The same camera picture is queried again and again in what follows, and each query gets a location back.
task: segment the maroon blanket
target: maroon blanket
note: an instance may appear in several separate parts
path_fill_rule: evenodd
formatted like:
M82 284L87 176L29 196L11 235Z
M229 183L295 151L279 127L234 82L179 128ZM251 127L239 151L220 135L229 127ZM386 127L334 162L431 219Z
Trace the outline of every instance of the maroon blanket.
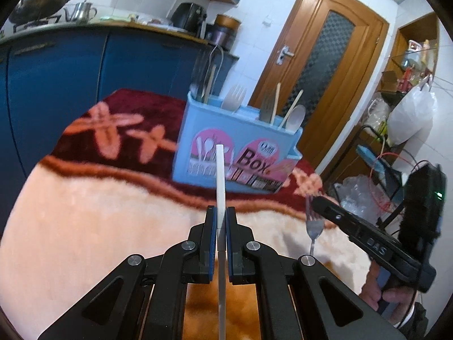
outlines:
M172 164L185 102L136 90L117 90L69 125L41 164L61 175L113 177L188 206L215 204L215 189L173 182ZM302 159L275 194L227 193L238 212L273 210L305 219L304 197L322 182Z

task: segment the metal screw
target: metal screw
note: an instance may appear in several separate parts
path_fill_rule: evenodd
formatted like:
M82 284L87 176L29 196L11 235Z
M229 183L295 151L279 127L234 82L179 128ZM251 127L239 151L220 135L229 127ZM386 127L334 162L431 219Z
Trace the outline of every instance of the metal screw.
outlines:
M195 248L195 243L192 240L186 240L185 242L182 242L181 246L185 251L191 251L192 249Z
M315 259L313 258L313 256L307 254L305 256L302 256L300 258L300 261L302 262L302 264L304 265L314 265L314 263L316 262Z
M250 249L251 251L257 251L258 249L261 248L261 245L259 242L248 242L246 244L247 249Z
M141 262L141 257L134 254L133 256L130 256L128 259L127 259L127 263L129 263L130 265L139 265Z

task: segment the silver fork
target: silver fork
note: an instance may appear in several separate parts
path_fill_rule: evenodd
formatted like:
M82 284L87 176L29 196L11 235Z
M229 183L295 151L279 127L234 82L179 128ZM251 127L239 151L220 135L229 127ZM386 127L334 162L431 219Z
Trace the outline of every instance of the silver fork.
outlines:
M275 102L275 94L273 94L271 92L265 92L263 101L261 102L259 120L270 124L270 121L272 120L274 102Z
M236 84L230 89L228 94L225 96L220 108L227 111L236 112L238 108L241 107L241 104L244 101L246 93L247 89Z
M307 221L305 224L307 225L307 234L309 235L312 243L310 245L310 255L313 255L314 251L314 243L316 239L321 235L322 231L324 230L324 217L318 215L316 212L313 211L311 204L312 204L313 196L307 195L305 197L305 214L307 215Z

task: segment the human hand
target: human hand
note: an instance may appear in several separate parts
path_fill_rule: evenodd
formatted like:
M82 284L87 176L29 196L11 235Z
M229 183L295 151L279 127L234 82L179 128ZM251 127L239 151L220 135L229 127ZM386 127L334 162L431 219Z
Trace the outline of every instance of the human hand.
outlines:
M361 298L375 311L377 311L377 303L381 297L389 303L399 303L389 319L389 322L392 325L395 325L404 320L403 316L406 314L409 305L411 305L414 289L402 286L388 289L382 293L381 288L377 285L377 277L379 276L380 269L381 267L375 261L371 262L370 271L366 275L366 281L362 287L362 292L359 294L359 298Z

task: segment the blue utensil holder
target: blue utensil holder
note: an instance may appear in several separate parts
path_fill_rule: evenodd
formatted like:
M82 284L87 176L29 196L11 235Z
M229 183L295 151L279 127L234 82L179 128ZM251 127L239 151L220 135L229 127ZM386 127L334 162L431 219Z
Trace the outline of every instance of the blue utensil holder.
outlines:
M211 96L207 104L189 92L173 180L184 184L216 187L216 144L224 146L226 190L268 194L280 189L302 154L296 145L302 128L295 133L258 120L259 110L241 106L236 112L220 108L222 100Z

